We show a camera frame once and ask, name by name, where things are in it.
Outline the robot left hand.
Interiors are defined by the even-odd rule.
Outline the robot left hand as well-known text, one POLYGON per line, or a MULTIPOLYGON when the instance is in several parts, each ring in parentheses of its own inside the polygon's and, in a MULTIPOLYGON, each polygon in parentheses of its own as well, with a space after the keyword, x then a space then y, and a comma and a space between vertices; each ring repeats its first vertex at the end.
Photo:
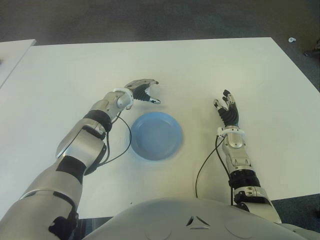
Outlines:
POLYGON ((132 92, 132 96, 134 100, 139 100, 143 102, 149 102, 153 104, 160 104, 161 101, 150 96, 149 90, 152 85, 158 85, 159 82, 154 79, 138 79, 131 81, 130 83, 126 84, 124 87, 129 89, 132 92))

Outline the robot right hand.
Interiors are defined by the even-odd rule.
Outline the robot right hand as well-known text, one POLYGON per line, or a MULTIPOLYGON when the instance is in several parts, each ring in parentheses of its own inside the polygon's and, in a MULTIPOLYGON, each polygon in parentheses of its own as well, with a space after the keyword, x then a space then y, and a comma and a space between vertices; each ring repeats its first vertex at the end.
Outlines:
POLYGON ((224 126, 238 127, 239 112, 233 95, 227 89, 225 89, 222 93, 222 99, 226 103, 226 107, 222 106, 217 99, 213 101, 213 106, 217 110, 220 118, 222 119, 224 126))

